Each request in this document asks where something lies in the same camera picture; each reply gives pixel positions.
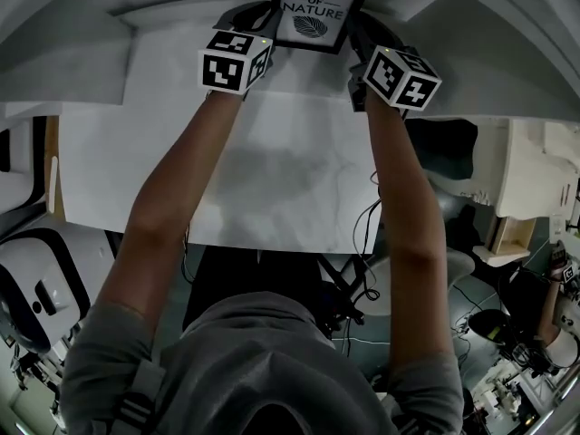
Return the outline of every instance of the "picture frame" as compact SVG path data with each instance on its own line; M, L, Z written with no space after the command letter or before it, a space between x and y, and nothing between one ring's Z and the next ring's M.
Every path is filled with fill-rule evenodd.
M347 36L346 17L349 13L358 12L363 7L364 1L272 0L273 8L282 8L285 11L278 27L275 44L338 54ZM289 18L293 19L294 32Z

